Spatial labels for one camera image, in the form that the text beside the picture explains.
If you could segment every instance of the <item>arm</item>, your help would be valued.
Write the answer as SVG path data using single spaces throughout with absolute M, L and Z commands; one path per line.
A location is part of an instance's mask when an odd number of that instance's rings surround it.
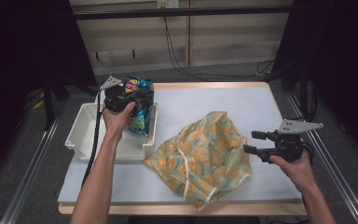
M 310 155 L 306 150 L 303 151 L 299 160 L 292 163 L 278 156 L 271 156 L 269 159 L 281 167 L 293 181 L 298 191 L 303 194 L 310 223 L 336 223 L 313 176 L 310 167 Z
M 71 223 L 106 223 L 112 197 L 113 169 L 118 141 L 130 119 L 135 103 L 119 114 L 103 111 L 106 134 L 100 152 L 75 204 Z

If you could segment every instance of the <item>metal bracket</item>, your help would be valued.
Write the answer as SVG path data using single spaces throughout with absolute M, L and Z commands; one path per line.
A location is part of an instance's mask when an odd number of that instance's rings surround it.
M 322 123 L 309 123 L 299 120 L 284 119 L 281 126 L 277 130 L 280 134 L 293 134 L 293 133 L 304 133 L 321 129 L 324 125 Z
M 106 89 L 115 87 L 119 84 L 123 83 L 120 79 L 117 79 L 115 77 L 110 76 L 105 82 L 104 84 L 101 86 L 100 91 L 104 91 Z

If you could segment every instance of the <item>white tabletop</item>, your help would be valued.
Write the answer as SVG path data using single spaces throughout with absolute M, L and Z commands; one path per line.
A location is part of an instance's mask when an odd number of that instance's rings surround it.
M 282 116 L 266 83 L 215 83 L 170 86 L 155 84 L 158 103 L 156 147 L 176 135 L 182 127 L 202 119 L 211 111 L 227 111 L 248 144 L 258 148 L 274 147 L 269 140 L 256 140 L 251 131 L 272 132 Z M 278 202 L 300 200 L 301 195 L 290 179 L 275 164 L 250 156 L 253 173 L 235 192 L 221 199 L 227 203 Z M 58 202 L 76 201 L 87 167 L 76 156 L 71 161 Z M 143 164 L 117 164 L 113 180 L 112 204 L 180 204 L 183 197 L 174 194 L 163 181 Z

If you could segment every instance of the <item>table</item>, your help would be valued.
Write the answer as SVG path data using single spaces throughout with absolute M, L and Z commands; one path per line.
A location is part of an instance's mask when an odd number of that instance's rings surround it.
M 251 131 L 270 132 L 282 116 L 267 83 L 155 83 L 158 103 L 156 147 L 188 123 L 210 111 L 225 110 L 249 145 L 273 147 L 256 140 Z M 219 202 L 198 211 L 172 193 L 159 177 L 142 164 L 117 164 L 112 205 L 115 215 L 162 216 L 303 216 L 307 212 L 290 179 L 274 164 L 250 156 L 252 175 Z M 73 212 L 87 163 L 76 155 L 68 169 L 59 197 L 59 210 Z

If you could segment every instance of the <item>person's left hand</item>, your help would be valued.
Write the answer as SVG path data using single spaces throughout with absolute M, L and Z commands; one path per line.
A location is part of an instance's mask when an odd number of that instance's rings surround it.
M 126 108 L 120 113 L 114 113 L 108 109 L 103 111 L 103 120 L 105 123 L 106 134 L 108 136 L 116 135 L 121 139 L 126 126 L 131 122 L 131 111 L 135 107 L 135 102 L 127 104 Z

